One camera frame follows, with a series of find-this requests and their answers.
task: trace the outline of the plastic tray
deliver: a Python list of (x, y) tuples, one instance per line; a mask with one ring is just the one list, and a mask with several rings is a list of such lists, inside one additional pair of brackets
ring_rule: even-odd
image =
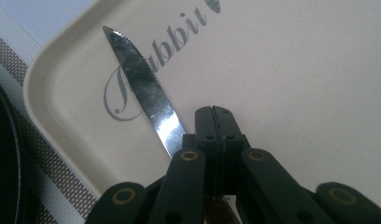
[(96, 196), (165, 174), (106, 25), (153, 62), (188, 133), (196, 109), (226, 107), (302, 186), (337, 181), (381, 205), (381, 2), (208, 2), (97, 1), (29, 68), (36, 127)]

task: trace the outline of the metal rivet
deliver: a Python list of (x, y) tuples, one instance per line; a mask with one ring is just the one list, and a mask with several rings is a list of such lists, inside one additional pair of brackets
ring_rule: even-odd
[(194, 161), (199, 157), (194, 151), (185, 151), (181, 153), (181, 158), (184, 161)]
[(259, 151), (249, 152), (248, 157), (254, 161), (263, 161), (265, 159), (265, 155)]
[(112, 202), (117, 205), (124, 205), (130, 203), (135, 198), (135, 190), (131, 188), (125, 188), (118, 190), (114, 196), (112, 196)]
[(330, 189), (331, 197), (342, 204), (353, 205), (357, 202), (356, 196), (344, 189)]

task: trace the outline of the knife blade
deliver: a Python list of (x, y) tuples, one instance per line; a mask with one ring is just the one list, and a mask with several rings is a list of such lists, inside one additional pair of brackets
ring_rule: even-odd
[(135, 97), (170, 157), (182, 148), (185, 130), (144, 57), (120, 32), (103, 27)]

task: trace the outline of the cursive logo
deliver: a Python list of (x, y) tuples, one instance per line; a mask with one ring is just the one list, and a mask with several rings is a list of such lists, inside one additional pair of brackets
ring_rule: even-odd
[[(206, 5), (215, 13), (220, 13), (219, 0), (205, 0)], [(175, 52), (182, 50), (190, 41), (191, 34), (199, 34), (199, 26), (207, 25), (207, 17), (198, 7), (194, 9), (194, 15), (186, 17), (185, 13), (179, 14), (181, 18), (186, 18), (183, 27), (173, 28), (168, 25), (166, 29), (167, 37), (165, 41), (158, 43), (152, 40), (154, 55), (150, 54), (147, 58), (151, 70), (156, 74), (160, 67), (164, 67)], [(104, 90), (104, 106), (108, 115), (117, 121), (128, 121), (135, 119), (142, 113), (140, 104), (134, 97), (128, 97), (129, 88), (127, 78), (121, 68), (115, 70), (109, 77)]]

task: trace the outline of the metal blade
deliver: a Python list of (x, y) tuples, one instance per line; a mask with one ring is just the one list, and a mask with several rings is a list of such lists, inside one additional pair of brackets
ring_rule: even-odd
[(182, 148), (185, 130), (141, 53), (124, 35), (103, 27), (124, 74), (170, 157)]

